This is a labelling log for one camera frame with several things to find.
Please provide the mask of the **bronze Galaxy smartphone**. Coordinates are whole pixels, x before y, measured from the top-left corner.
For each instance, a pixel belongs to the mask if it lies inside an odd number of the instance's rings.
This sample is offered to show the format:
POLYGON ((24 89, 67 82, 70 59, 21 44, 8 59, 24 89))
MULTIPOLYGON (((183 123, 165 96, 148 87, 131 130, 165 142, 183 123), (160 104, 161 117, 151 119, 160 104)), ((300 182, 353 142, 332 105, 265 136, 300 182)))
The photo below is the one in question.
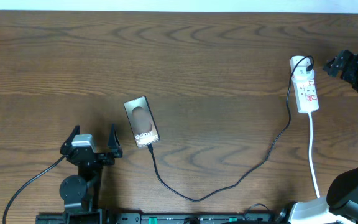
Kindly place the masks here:
POLYGON ((137 147, 144 147, 160 140, 146 96, 125 102, 124 108, 137 147))

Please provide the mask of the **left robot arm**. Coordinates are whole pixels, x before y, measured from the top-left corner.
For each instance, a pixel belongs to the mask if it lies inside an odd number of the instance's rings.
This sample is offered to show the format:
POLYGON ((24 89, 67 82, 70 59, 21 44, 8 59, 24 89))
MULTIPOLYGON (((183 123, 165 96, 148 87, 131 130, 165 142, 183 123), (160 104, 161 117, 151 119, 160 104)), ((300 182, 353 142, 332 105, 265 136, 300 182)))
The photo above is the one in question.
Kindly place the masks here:
POLYGON ((80 134, 78 125, 62 144, 60 153, 78 168, 76 175, 65 178, 60 184, 64 223, 114 223, 109 212, 98 207, 103 168, 122 157, 114 124, 111 125, 108 149, 109 152, 97 152, 93 136, 80 134))

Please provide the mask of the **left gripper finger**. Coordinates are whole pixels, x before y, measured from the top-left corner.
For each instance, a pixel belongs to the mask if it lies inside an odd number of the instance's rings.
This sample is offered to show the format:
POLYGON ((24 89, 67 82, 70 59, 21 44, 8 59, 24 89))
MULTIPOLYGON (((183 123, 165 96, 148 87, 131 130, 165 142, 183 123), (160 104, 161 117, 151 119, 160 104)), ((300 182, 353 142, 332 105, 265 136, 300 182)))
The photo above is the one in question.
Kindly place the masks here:
POLYGON ((111 125, 111 130, 108 139, 108 149, 109 149, 109 153, 113 158, 122 158, 123 151, 119 143, 119 139, 115 129, 115 124, 111 125))
POLYGON ((74 138, 76 135, 79 135, 80 133, 80 126, 76 125, 73 129, 73 131, 71 132, 71 134, 69 135, 69 137, 67 138, 67 140, 63 143, 64 146, 71 146, 74 138))

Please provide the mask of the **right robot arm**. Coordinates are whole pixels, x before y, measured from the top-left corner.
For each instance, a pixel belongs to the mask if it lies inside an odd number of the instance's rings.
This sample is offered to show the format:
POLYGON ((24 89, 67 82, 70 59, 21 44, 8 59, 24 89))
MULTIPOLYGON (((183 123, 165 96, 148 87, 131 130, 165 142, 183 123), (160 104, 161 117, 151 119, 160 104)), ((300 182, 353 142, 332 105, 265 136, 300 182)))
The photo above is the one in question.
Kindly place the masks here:
MULTIPOLYGON (((294 56, 290 60, 291 83, 295 89, 298 112, 309 117, 319 108, 314 84, 313 59, 294 56)), ((323 70, 339 76, 358 92, 358 54, 341 51, 323 70)), ((308 163, 316 194, 314 200, 295 202, 284 208, 275 223, 358 223, 358 168, 337 176, 325 196, 319 192, 313 164, 313 140, 308 144, 308 163)))

